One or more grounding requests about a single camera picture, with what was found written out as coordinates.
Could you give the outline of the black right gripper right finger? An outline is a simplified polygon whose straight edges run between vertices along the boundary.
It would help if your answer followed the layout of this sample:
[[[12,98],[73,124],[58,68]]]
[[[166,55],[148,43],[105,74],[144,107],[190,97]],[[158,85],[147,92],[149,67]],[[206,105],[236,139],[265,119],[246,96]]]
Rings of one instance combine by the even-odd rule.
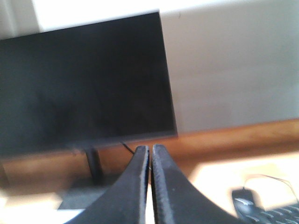
[[[151,185],[157,224],[242,223],[198,191],[162,144],[153,146]]]

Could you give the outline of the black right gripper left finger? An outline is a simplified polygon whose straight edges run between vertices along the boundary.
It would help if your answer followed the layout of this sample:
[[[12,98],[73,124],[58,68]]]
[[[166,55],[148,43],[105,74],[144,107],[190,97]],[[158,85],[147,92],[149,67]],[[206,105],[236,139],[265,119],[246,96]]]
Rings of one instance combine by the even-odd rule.
[[[144,224],[149,147],[138,146],[117,181],[68,224]]]

